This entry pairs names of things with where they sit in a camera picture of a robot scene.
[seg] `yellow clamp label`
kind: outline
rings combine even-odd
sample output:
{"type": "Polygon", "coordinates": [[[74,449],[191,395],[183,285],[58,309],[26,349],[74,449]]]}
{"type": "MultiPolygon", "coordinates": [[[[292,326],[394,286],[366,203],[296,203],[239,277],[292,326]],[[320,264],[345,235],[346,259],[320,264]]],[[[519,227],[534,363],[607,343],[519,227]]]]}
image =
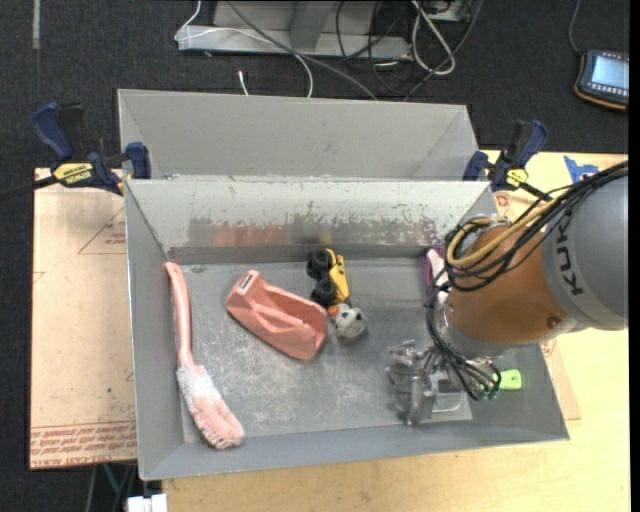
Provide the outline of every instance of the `yellow clamp label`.
{"type": "Polygon", "coordinates": [[[93,166],[87,162],[74,162],[62,164],[53,171],[53,175],[58,181],[66,185],[73,185],[79,181],[91,178],[93,166]]]}
{"type": "Polygon", "coordinates": [[[529,174],[524,169],[510,169],[507,171],[506,182],[512,187],[519,187],[529,178],[529,174]]]}

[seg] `scrub brush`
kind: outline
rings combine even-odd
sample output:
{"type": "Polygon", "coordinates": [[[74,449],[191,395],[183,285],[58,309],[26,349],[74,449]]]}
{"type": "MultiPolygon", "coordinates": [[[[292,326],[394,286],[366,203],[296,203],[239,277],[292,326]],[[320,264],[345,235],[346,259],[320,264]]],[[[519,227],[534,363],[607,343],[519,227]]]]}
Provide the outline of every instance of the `scrub brush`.
{"type": "Polygon", "coordinates": [[[196,364],[191,352],[191,307],[187,283],[180,265],[165,263],[173,289],[178,324],[178,370],[180,391],[198,430],[219,450],[238,446],[244,429],[227,407],[204,366],[196,364]]]}

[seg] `pink handle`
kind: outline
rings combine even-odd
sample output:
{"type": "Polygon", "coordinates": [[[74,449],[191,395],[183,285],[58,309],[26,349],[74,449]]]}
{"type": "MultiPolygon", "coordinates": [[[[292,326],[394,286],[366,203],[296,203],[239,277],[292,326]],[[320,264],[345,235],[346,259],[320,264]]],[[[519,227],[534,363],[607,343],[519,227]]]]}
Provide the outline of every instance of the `pink handle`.
{"type": "Polygon", "coordinates": [[[182,366],[192,366],[195,363],[191,352],[191,306],[187,282],[184,279],[180,265],[167,261],[164,266],[169,274],[173,289],[173,303],[180,340],[178,344],[178,361],[182,366]]]}

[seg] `kuka logo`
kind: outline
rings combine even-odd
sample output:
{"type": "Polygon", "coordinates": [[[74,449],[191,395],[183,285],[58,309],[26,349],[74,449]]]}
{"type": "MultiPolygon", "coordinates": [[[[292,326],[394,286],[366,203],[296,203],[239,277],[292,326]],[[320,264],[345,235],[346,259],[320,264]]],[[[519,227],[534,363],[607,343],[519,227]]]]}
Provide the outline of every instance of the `kuka logo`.
{"type": "Polygon", "coordinates": [[[569,285],[571,295],[580,295],[584,293],[584,290],[578,286],[578,278],[576,277],[575,272],[571,270],[571,254],[569,253],[569,247],[567,246],[567,242],[569,241],[567,229],[571,222],[571,211],[567,211],[565,217],[566,223],[564,225],[562,222],[558,223],[560,236],[556,240],[556,244],[558,244],[556,254],[560,257],[560,274],[562,275],[562,279],[564,279],[565,283],[569,285]]]}

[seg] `toy car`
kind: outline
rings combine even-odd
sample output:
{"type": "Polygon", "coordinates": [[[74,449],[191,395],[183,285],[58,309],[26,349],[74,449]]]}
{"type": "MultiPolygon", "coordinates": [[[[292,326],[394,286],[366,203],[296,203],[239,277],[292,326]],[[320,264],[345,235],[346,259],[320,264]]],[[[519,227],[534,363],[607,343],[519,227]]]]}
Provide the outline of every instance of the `toy car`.
{"type": "Polygon", "coordinates": [[[359,337],[367,327],[360,308],[352,307],[344,258],[331,249],[309,254],[307,274],[318,280],[311,299],[325,306],[336,327],[336,335],[344,341],[359,337]]]}
{"type": "Polygon", "coordinates": [[[323,306],[344,302],[350,304],[349,285],[344,271],[344,258],[331,249],[309,254],[307,274],[318,280],[311,298],[323,306]]]}

